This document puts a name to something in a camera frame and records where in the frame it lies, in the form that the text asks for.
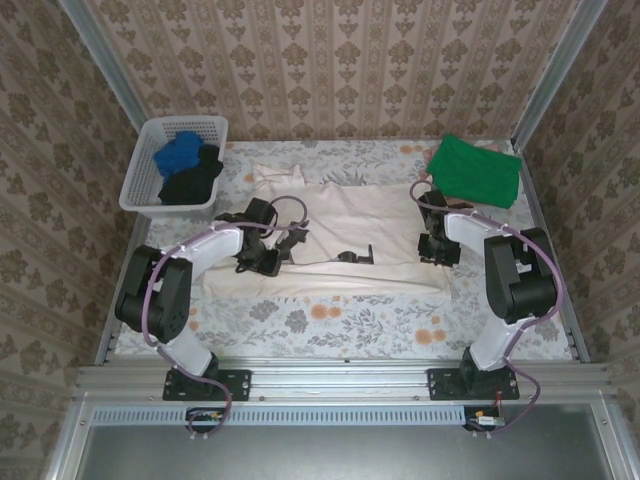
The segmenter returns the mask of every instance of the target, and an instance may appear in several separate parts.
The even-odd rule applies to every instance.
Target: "folded green cloth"
[[[446,135],[427,172],[447,197],[509,208],[518,197],[518,157],[474,147]]]

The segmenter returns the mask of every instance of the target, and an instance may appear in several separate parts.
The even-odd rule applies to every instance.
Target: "patterned wallpaper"
[[[85,0],[148,116],[232,140],[507,138],[577,0]]]
[[[525,155],[590,353],[640,439],[640,2],[610,0]]]
[[[0,1],[0,478],[38,478],[92,363],[136,137],[55,2]]]

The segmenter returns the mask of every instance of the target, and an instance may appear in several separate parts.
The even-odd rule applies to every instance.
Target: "wire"
[[[271,204],[274,204],[280,200],[294,200],[296,202],[298,202],[301,206],[302,206],[302,220],[300,220],[299,222],[296,223],[292,223],[288,226],[285,227],[278,227],[277,225],[264,225],[261,223],[255,223],[255,222],[236,222],[236,223],[220,223],[216,226],[214,226],[213,228],[210,228],[208,230],[205,230],[204,232],[200,232],[197,235],[194,235],[193,237],[189,238],[188,240],[185,240],[184,242],[182,242],[181,244],[176,245],[175,247],[169,249],[169,251],[167,251],[162,257],[160,257],[160,260],[158,260],[158,263],[156,263],[156,265],[153,267],[153,270],[151,271],[151,276],[149,277],[149,282],[147,283],[147,289],[145,290],[145,294],[144,294],[144,299],[142,302],[142,315],[141,315],[141,319],[140,319],[140,325],[141,325],[141,330],[142,330],[142,337],[144,338],[144,341],[147,345],[149,345],[151,348],[155,348],[156,351],[158,352],[158,355],[160,355],[163,359],[165,359],[168,363],[170,363],[172,365],[173,368],[175,368],[176,370],[178,370],[180,373],[182,373],[184,376],[189,377],[192,380],[195,380],[197,382],[201,382],[201,383],[208,383],[210,385],[213,385],[217,388],[219,388],[220,390],[222,390],[222,392],[224,393],[225,396],[225,402],[226,402],[226,406],[225,406],[225,410],[224,410],[224,414],[222,415],[222,418],[220,419],[218,425],[216,425],[210,432],[208,433],[214,433],[216,431],[218,431],[222,425],[224,424],[224,422],[228,419],[230,413],[231,413],[231,405],[232,405],[232,397],[231,397],[231,392],[229,392],[229,389],[222,383],[217,382],[215,380],[212,380],[210,378],[205,378],[205,377],[199,377],[198,375],[194,375],[191,372],[189,372],[188,370],[186,370],[185,368],[183,368],[180,365],[177,365],[175,363],[175,361],[173,360],[173,358],[171,358],[171,356],[162,348],[162,346],[159,344],[159,342],[157,340],[153,340],[151,338],[151,335],[149,333],[149,305],[151,304],[151,296],[153,295],[153,287],[156,284],[157,280],[158,280],[158,276],[160,275],[160,272],[162,271],[162,268],[164,267],[164,264],[167,263],[167,261],[176,253],[178,253],[182,248],[184,247],[188,247],[189,245],[192,245],[193,243],[200,241],[204,238],[207,238],[210,235],[213,235],[215,232],[219,232],[222,230],[227,230],[229,228],[238,228],[238,227],[254,227],[254,228],[262,228],[265,229],[267,231],[287,231],[287,230],[295,230],[296,228],[302,226],[302,224],[304,224],[304,222],[307,221],[307,216],[309,213],[309,210],[307,208],[307,205],[298,197],[295,197],[293,195],[282,195],[280,197],[277,197],[273,200],[271,200]],[[193,430],[193,419],[191,419],[191,421],[189,422],[189,431],[192,434],[195,434],[196,432]]]
[[[509,233],[511,235],[513,235],[515,238],[517,238],[518,240],[520,240],[521,242],[523,242],[524,244],[526,244],[529,248],[531,248],[534,252],[536,252],[538,254],[538,256],[542,259],[542,261],[544,261],[544,263],[547,264],[547,266],[549,267],[549,269],[551,270],[551,274],[553,275],[553,282],[556,286],[556,303],[553,305],[553,307],[551,308],[551,310],[549,310],[545,315],[541,316],[540,318],[533,318],[531,320],[525,321],[520,328],[516,331],[515,335],[513,336],[513,338],[511,339],[511,341],[509,342],[509,344],[507,345],[507,348],[505,349],[504,355],[503,355],[503,361],[505,363],[505,365],[507,367],[509,367],[511,370],[513,370],[516,374],[526,378],[527,380],[529,380],[531,383],[533,383],[536,387],[536,393],[531,397],[531,401],[527,404],[527,406],[524,408],[524,410],[522,410],[518,415],[516,415],[516,417],[510,421],[507,425],[505,425],[504,427],[501,428],[497,428],[494,431],[492,431],[492,434],[495,433],[501,433],[501,432],[506,432],[507,430],[509,430],[515,423],[519,422],[522,418],[524,418],[524,416],[529,413],[531,411],[531,409],[533,408],[533,406],[535,405],[535,403],[538,401],[538,398],[540,397],[540,383],[533,378],[531,375],[523,372],[520,369],[517,369],[513,366],[513,364],[508,360],[509,355],[511,354],[511,352],[513,351],[513,349],[515,348],[516,344],[518,343],[518,340],[520,340],[520,337],[522,337],[522,334],[524,333],[524,331],[528,328],[534,327],[542,322],[545,322],[547,320],[549,320],[550,318],[552,318],[556,313],[558,313],[560,311],[560,308],[562,307],[562,302],[564,301],[564,279],[562,278],[562,274],[560,273],[560,270],[558,269],[558,267],[556,266],[555,262],[551,259],[551,257],[549,255],[547,255],[547,253],[542,250],[542,248],[540,248],[536,243],[534,243],[533,241],[531,241],[530,239],[528,239],[527,237],[525,237],[524,235],[522,235],[519,231],[511,228],[509,225],[507,224],[501,224],[499,222],[496,222],[495,220],[492,220],[490,218],[487,218],[481,214],[479,214],[478,212],[472,210],[460,210],[460,209],[454,209],[454,208],[448,208],[448,207],[437,207],[435,205],[431,205],[429,203],[424,203],[421,202],[420,200],[418,200],[418,198],[415,196],[415,194],[413,193],[415,188],[418,185],[429,185],[432,188],[435,188],[435,185],[428,181],[428,180],[417,180],[415,181],[412,185],[411,188],[409,189],[409,196],[411,197],[411,200],[413,200],[415,203],[417,203],[418,205],[420,205],[421,207],[424,208],[428,208],[430,210],[436,210],[439,212],[446,212],[446,213],[460,213],[463,215],[467,215],[469,217],[475,218],[476,220],[492,227],[492,228],[498,228],[499,230],[505,232],[505,233]],[[486,431],[484,430],[482,427],[475,425],[475,427],[481,431]]]

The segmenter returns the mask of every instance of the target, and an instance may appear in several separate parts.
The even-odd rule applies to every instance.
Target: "mounting plate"
[[[427,370],[427,387],[429,397],[436,401],[495,400],[497,392],[500,392],[503,400],[520,398],[516,374],[509,369],[505,369],[500,375],[493,375],[490,386],[469,392],[464,387],[459,368],[431,368]]]
[[[249,400],[251,370],[219,370],[216,380],[229,389],[234,402]],[[165,378],[162,399],[179,402],[216,402],[224,401],[224,393],[213,385],[197,382],[171,369]]]

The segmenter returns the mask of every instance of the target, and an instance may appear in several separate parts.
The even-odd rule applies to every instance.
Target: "white laundry basket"
[[[158,193],[163,178],[158,171],[153,154],[176,137],[176,133],[189,130],[200,135],[204,143],[220,148],[218,160],[224,157],[229,122],[224,117],[211,115],[189,115],[160,117],[147,120],[142,126],[131,163],[120,191],[120,207],[130,212],[139,212],[149,218],[204,217],[213,214],[213,202],[218,192],[216,178],[211,197],[200,205],[162,205]]]

